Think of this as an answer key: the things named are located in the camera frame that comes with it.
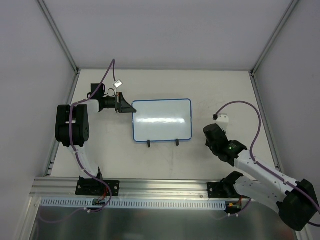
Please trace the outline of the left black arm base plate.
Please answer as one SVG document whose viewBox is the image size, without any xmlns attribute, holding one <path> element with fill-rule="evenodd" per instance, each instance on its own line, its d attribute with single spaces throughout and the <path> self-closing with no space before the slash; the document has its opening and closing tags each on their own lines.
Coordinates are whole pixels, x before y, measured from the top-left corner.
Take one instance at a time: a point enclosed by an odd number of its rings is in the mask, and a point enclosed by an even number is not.
<svg viewBox="0 0 320 240">
<path fill-rule="evenodd" d="M 110 187 L 111 195 L 117 197 L 120 190 L 120 181 L 118 180 L 104 180 L 104 182 Z M 102 196 L 106 190 L 106 186 L 99 181 L 92 178 L 80 177 L 77 181 L 75 190 L 76 196 Z"/>
</svg>

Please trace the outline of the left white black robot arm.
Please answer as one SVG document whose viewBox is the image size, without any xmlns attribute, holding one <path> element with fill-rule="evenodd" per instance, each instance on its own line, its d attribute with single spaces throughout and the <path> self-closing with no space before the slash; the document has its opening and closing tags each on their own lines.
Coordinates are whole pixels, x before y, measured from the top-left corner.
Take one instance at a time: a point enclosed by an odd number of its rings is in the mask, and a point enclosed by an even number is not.
<svg viewBox="0 0 320 240">
<path fill-rule="evenodd" d="M 106 95 L 103 83 L 92 83 L 87 98 L 73 104 L 59 105 L 56 111 L 55 139 L 73 155 L 79 167 L 79 180 L 86 181 L 87 189 L 93 195 L 104 191 L 105 184 L 100 167 L 86 153 L 86 143 L 90 137 L 89 116 L 104 109 L 114 109 L 116 113 L 136 113 L 124 98 L 122 92 Z"/>
</svg>

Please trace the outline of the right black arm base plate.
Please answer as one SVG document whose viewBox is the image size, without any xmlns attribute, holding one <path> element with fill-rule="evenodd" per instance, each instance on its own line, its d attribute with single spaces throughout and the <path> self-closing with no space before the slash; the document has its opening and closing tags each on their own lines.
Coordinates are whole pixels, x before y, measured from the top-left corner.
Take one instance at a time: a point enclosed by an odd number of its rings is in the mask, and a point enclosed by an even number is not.
<svg viewBox="0 0 320 240">
<path fill-rule="evenodd" d="M 228 193 L 222 182 L 207 182 L 207 196 L 209 199 L 227 198 Z"/>
</svg>

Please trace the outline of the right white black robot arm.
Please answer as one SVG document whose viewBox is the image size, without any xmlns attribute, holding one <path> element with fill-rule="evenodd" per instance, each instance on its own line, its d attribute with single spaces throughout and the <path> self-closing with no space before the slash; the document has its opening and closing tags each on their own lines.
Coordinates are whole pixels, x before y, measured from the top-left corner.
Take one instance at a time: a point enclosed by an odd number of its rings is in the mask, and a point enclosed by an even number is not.
<svg viewBox="0 0 320 240">
<path fill-rule="evenodd" d="M 224 193 L 253 199 L 276 212 L 292 230 L 300 232 L 310 224 L 320 206 L 314 186 L 306 179 L 298 181 L 256 159 L 237 140 L 229 140 L 216 123 L 203 128 L 206 146 L 222 162 L 237 171 L 222 181 Z"/>
</svg>

